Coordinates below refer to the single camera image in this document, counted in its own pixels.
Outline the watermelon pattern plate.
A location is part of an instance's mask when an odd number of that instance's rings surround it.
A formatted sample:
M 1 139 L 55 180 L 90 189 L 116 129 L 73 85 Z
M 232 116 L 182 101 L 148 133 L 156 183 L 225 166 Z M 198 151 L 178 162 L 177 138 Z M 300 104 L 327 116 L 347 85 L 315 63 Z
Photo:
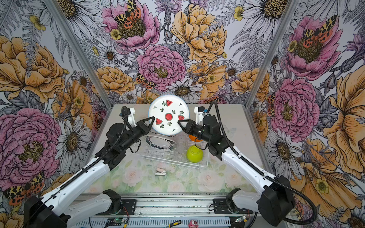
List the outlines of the watermelon pattern plate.
M 155 99 L 149 108 L 148 117 L 154 117 L 153 129 L 161 135 L 172 136 L 180 133 L 180 120 L 190 117 L 184 100 L 174 95 L 163 95 Z

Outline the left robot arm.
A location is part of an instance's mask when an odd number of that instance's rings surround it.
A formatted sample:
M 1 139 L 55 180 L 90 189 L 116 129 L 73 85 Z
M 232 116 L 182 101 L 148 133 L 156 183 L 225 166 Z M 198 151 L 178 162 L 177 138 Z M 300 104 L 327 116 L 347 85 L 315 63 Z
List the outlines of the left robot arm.
M 126 151 L 147 135 L 154 117 L 142 119 L 132 126 L 126 119 L 112 125 L 105 146 L 95 158 L 66 182 L 41 198 L 31 197 L 25 202 L 25 228 L 70 228 L 80 221 L 100 213 L 118 214 L 123 204 L 113 190 L 73 205 L 72 202 L 91 184 L 108 174 L 125 158 Z

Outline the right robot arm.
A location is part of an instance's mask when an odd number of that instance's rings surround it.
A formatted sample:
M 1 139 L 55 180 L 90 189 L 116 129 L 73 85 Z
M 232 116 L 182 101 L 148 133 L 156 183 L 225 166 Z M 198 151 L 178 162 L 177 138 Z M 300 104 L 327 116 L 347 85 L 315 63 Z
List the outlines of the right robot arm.
M 221 130 L 220 122 L 215 116 L 205 116 L 202 124 L 190 119 L 179 120 L 178 124 L 185 133 L 205 141 L 212 155 L 231 166 L 256 190 L 256 196 L 252 197 L 239 188 L 231 191 L 226 196 L 226 205 L 230 212 L 257 212 L 275 227 L 284 221 L 295 205 L 286 178 L 276 178 L 241 153 Z

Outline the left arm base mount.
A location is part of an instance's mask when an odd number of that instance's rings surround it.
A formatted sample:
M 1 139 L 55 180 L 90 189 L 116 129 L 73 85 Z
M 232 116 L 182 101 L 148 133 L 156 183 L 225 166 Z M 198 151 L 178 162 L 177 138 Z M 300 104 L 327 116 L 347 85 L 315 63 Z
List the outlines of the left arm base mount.
M 103 210 L 97 215 L 134 215 L 136 210 L 135 199 L 121 198 L 115 191 L 109 189 L 102 192 L 111 200 L 111 205 L 107 210 Z

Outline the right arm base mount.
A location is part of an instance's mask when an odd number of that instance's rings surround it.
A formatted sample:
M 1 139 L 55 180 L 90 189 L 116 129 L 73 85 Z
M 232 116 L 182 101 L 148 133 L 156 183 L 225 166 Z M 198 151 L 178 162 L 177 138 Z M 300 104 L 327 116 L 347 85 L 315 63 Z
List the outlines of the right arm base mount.
M 232 197 L 240 188 L 232 190 L 225 198 L 213 199 L 213 204 L 208 208 L 214 214 L 249 214 L 253 211 L 248 209 L 239 209 L 233 202 Z

